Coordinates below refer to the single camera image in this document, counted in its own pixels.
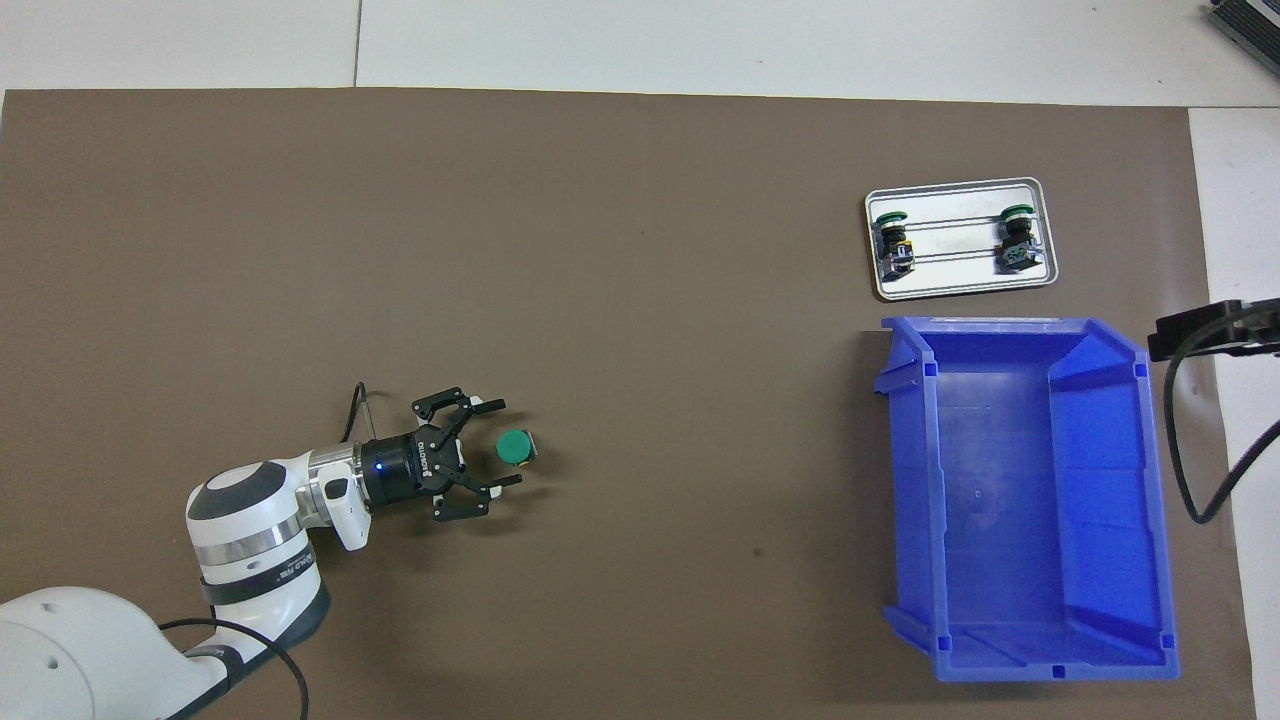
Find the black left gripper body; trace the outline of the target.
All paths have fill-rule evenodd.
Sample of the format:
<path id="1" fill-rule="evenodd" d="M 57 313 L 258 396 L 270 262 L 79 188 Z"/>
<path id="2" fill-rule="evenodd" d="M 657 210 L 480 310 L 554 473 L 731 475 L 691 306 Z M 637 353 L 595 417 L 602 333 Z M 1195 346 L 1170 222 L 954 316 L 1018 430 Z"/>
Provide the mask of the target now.
<path id="1" fill-rule="evenodd" d="M 374 509 L 422 496 L 443 495 L 453 486 L 444 470 L 465 470 L 461 441 L 442 429 L 420 427 L 360 446 L 364 489 Z"/>

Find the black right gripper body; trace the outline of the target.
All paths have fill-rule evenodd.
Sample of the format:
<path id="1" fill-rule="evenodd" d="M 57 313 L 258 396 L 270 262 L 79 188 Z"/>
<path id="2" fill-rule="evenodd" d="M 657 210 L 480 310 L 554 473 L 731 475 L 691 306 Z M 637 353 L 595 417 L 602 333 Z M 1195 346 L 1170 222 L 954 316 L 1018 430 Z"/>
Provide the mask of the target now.
<path id="1" fill-rule="evenodd" d="M 1280 297 L 1252 302 L 1245 329 L 1251 341 L 1245 355 L 1268 354 L 1280 357 Z"/>

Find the green push button yellow band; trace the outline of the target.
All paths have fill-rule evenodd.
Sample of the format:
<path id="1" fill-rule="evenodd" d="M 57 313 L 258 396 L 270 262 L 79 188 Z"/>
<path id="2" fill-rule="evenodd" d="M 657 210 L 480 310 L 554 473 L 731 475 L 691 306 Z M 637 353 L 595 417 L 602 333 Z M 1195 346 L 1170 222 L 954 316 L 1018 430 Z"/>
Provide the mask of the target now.
<path id="1" fill-rule="evenodd" d="M 873 220 L 878 238 L 877 266 L 883 282 L 904 278 L 915 269 L 913 242 L 906 232 L 908 214 L 887 211 Z"/>

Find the grey metal tray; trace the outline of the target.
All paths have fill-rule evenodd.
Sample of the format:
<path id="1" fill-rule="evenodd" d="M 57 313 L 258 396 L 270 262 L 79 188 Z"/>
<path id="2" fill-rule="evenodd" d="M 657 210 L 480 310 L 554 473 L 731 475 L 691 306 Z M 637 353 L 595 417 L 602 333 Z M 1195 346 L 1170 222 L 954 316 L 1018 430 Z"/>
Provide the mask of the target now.
<path id="1" fill-rule="evenodd" d="M 1043 263 L 1007 274 L 997 261 L 1004 234 L 1000 214 L 1018 204 L 1036 209 L 1033 232 Z M 1039 288 L 1060 277 L 1044 188 L 1033 177 L 873 190 L 863 210 L 872 288 L 887 302 Z M 879 277 L 873 225 L 887 211 L 908 214 L 906 232 L 915 254 L 914 272 L 893 282 Z"/>

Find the blue plastic storage bin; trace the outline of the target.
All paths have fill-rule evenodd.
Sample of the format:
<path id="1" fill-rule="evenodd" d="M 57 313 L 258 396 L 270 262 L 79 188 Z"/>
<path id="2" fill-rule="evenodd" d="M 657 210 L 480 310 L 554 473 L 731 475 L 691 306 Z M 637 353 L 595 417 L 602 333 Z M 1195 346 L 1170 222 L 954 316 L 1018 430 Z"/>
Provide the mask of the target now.
<path id="1" fill-rule="evenodd" d="M 1147 351 L 1093 318 L 882 325 L 893 633 L 940 682 L 1178 678 Z"/>

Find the grey ridged device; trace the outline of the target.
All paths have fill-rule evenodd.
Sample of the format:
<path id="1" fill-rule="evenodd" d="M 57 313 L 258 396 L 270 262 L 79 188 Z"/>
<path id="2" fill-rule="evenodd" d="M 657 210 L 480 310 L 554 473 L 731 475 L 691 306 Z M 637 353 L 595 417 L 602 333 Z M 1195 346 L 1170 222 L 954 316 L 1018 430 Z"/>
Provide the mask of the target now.
<path id="1" fill-rule="evenodd" d="M 1280 0 L 1210 0 L 1210 23 L 1280 76 Z"/>

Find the brown table mat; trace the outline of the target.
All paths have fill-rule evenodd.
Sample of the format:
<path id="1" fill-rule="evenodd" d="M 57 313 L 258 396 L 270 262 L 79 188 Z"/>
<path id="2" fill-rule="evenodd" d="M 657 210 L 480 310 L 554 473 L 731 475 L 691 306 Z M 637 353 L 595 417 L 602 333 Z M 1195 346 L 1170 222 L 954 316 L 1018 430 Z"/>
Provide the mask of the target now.
<path id="1" fill-rule="evenodd" d="M 1162 484 L 1175 682 L 947 684 L 899 639 L 895 314 L 1203 304 L 1183 110 L 406 90 L 9 94 L 0 602 L 205 614 L 189 492 L 458 386 L 506 398 L 486 518 L 426 501 L 347 553 L 294 652 L 315 720 L 1253 720 L 1233 528 Z M 1029 176 L 1060 277 L 887 302 L 873 190 Z"/>

